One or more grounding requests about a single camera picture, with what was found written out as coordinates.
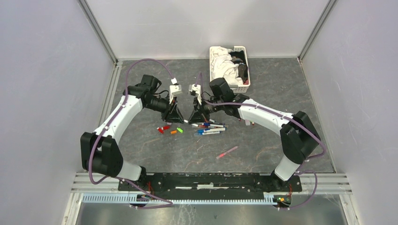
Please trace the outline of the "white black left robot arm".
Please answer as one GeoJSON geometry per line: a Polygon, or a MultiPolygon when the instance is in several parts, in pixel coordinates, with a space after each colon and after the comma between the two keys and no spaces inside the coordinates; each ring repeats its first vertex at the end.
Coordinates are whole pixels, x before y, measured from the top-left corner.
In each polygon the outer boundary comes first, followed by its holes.
{"type": "Polygon", "coordinates": [[[152,75],[143,75],[140,83],[128,86],[110,116],[92,133],[82,134],[82,168],[112,178],[128,179],[136,191],[144,190],[147,186],[144,167],[124,160],[118,144],[127,126],[145,108],[159,112],[164,122],[184,122],[176,99],[182,88],[175,78],[171,81],[169,95],[164,98],[157,93],[161,81],[152,75]]]}

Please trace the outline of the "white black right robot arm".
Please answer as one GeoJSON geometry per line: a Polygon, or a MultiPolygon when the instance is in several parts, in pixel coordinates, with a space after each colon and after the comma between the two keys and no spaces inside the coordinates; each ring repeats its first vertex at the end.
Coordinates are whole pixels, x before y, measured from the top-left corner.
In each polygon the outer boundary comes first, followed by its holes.
{"type": "Polygon", "coordinates": [[[279,135],[283,157],[271,173],[271,186],[274,190],[284,191],[290,185],[290,178],[310,158],[317,146],[326,149],[305,112],[287,113],[264,106],[246,95],[234,93],[224,78],[212,80],[209,86],[213,93],[209,100],[202,98],[203,92],[199,84],[189,86],[189,94],[195,98],[188,122],[207,122],[210,114],[223,111],[229,116],[254,122],[279,135]]]}

